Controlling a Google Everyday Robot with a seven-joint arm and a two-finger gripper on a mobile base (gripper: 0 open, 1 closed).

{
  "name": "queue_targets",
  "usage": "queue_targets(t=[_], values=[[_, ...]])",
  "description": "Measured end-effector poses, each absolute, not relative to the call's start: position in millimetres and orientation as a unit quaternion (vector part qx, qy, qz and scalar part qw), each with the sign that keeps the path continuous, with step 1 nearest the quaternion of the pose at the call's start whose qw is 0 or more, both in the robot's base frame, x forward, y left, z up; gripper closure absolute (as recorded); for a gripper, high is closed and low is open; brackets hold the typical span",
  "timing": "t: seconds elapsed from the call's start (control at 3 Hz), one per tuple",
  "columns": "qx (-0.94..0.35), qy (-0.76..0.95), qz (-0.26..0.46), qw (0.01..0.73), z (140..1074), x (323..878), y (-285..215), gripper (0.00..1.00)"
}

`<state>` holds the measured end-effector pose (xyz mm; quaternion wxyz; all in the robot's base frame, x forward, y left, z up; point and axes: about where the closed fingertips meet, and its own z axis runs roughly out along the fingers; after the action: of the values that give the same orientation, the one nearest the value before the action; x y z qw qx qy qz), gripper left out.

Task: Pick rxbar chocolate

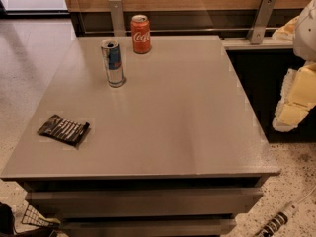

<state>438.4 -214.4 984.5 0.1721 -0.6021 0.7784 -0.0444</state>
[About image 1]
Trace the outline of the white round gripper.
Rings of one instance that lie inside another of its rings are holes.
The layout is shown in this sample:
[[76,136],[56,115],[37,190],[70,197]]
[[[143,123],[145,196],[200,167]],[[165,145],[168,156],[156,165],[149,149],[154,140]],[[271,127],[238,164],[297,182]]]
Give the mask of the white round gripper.
[[[299,17],[274,31],[274,40],[292,41],[296,56],[308,62],[316,61],[316,0],[311,0]],[[306,63],[298,70],[288,69],[280,91],[273,128],[290,132],[298,128],[316,106],[316,64]]]

